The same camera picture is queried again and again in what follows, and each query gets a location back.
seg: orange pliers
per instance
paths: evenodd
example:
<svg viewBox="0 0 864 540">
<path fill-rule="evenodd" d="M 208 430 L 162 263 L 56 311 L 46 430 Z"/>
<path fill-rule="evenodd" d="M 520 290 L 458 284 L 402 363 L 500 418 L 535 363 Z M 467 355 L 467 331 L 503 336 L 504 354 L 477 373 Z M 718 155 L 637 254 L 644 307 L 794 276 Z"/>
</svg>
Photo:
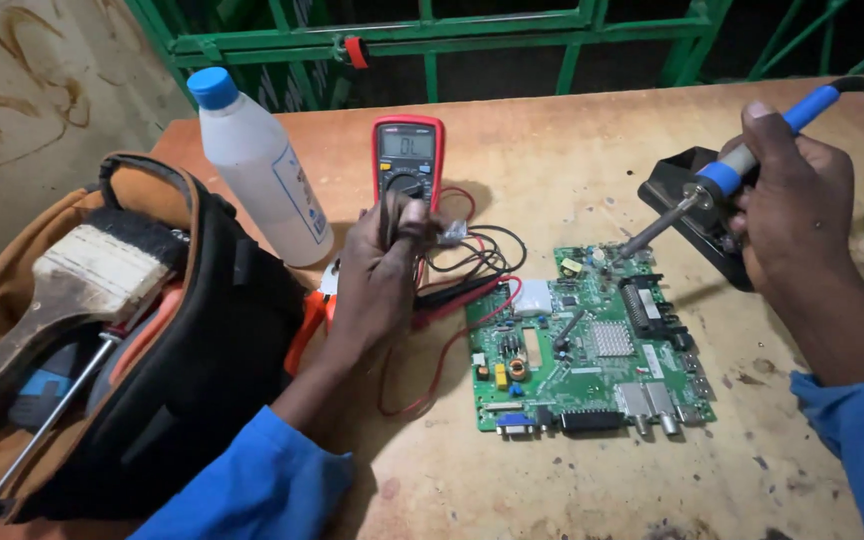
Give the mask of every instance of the orange pliers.
<svg viewBox="0 0 864 540">
<path fill-rule="evenodd" d="M 303 352 L 306 350 L 309 340 L 319 329 L 319 325 L 325 321 L 325 332 L 332 328 L 332 316 L 335 314 L 335 298 L 339 292 L 339 257 L 336 256 L 325 267 L 321 275 L 318 289 L 310 292 L 305 297 L 305 318 L 302 326 L 298 328 L 289 351 L 285 354 L 283 367 L 293 379 L 299 373 L 299 362 L 302 360 Z"/>
</svg>

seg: person's left hand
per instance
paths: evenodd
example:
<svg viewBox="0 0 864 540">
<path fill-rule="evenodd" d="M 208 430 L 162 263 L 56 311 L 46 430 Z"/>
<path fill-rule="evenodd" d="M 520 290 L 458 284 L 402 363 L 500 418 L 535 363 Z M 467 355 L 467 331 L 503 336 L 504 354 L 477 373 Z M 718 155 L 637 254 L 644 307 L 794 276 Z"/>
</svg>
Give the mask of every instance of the person's left hand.
<svg viewBox="0 0 864 540">
<path fill-rule="evenodd" d="M 443 220 L 426 203 L 395 191 L 387 197 L 390 215 L 399 216 L 388 251 L 382 249 L 380 205 L 359 218 L 340 254 L 339 290 L 330 338 L 365 353 L 396 332 L 403 336 L 412 318 L 418 257 L 435 243 Z"/>
</svg>

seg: soldering iron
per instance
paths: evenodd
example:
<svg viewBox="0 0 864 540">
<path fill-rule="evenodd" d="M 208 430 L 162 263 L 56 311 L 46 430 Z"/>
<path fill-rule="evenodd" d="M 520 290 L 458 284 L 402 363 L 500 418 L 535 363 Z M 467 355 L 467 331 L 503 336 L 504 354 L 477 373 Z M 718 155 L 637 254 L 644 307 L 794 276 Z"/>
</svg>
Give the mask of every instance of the soldering iron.
<svg viewBox="0 0 864 540">
<path fill-rule="evenodd" d="M 793 134 L 798 135 L 800 130 L 838 101 L 844 92 L 864 92 L 864 77 L 843 77 L 819 86 L 787 110 L 782 118 L 788 122 Z M 742 186 L 743 177 L 758 164 L 749 147 L 740 144 L 718 160 L 702 167 L 695 173 L 693 181 L 684 185 L 681 194 L 683 198 L 678 204 L 621 246 L 614 264 L 623 264 L 693 209 L 721 212 L 730 197 Z"/>
</svg>

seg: wall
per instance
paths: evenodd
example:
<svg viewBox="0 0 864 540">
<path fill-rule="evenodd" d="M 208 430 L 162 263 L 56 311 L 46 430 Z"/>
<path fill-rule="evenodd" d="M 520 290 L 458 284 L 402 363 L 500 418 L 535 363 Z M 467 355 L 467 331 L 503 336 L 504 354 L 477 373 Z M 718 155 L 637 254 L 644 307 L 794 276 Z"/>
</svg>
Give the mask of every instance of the wall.
<svg viewBox="0 0 864 540">
<path fill-rule="evenodd" d="M 122 0 L 0 0 L 0 251 L 102 156 L 193 115 Z"/>
</svg>

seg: paintbrush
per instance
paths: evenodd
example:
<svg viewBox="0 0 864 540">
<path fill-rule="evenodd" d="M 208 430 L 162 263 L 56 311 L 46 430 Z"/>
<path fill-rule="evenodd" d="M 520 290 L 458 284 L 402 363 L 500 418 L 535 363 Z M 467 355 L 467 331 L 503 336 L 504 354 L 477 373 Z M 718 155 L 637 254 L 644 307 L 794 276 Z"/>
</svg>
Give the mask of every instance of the paintbrush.
<svg viewBox="0 0 864 540">
<path fill-rule="evenodd" d="M 187 237 L 161 223 L 126 210 L 92 210 L 31 265 L 29 308 L 0 340 L 0 400 L 62 333 L 93 321 L 131 323 L 187 253 Z"/>
</svg>

